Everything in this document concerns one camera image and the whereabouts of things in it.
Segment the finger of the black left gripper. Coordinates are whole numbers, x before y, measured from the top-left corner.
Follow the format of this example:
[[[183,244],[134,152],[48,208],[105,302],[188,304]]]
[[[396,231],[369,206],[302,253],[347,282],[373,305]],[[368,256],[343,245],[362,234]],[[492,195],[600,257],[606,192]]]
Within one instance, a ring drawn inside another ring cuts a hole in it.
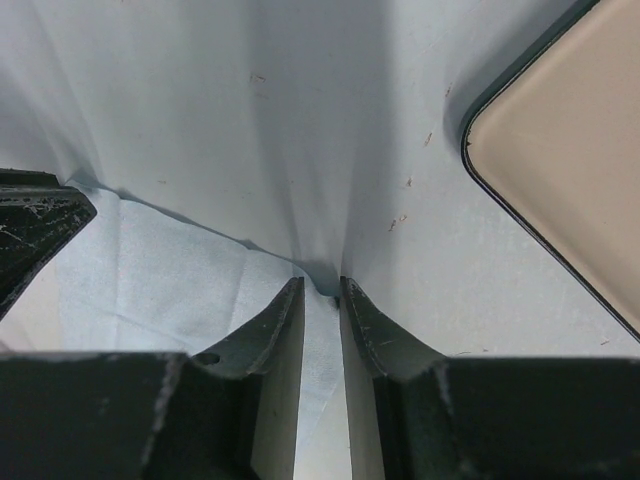
[[[54,174],[1,170],[1,315],[97,215],[81,191]]]

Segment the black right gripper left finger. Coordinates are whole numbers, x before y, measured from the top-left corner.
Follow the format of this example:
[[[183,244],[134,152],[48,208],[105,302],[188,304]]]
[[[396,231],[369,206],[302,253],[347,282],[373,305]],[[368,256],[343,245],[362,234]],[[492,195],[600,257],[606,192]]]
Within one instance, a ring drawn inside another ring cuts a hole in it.
[[[5,479],[290,479],[305,292],[204,351],[5,353]]]

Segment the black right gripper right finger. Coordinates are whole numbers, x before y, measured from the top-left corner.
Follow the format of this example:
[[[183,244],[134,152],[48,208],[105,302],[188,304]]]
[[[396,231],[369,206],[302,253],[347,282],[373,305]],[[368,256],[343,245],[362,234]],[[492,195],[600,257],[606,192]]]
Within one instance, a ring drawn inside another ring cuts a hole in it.
[[[340,322],[356,479],[635,479],[633,358],[446,356],[350,278]]]

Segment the light blue cleaning cloth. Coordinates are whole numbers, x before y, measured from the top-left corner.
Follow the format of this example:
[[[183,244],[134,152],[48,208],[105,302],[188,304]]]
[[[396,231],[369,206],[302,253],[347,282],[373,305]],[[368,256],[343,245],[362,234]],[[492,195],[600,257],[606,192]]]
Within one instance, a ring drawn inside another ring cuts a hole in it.
[[[259,313],[301,269],[93,186],[97,215],[1,323],[3,350],[198,353]],[[294,475],[351,475],[339,310],[305,285]]]

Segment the dark green glasses case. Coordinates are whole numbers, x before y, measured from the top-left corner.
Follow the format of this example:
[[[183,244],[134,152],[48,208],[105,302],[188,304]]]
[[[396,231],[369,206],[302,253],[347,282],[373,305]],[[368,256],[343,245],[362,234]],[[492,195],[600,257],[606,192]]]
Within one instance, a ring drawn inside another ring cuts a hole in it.
[[[639,5],[579,1],[479,96],[472,179],[639,333]]]

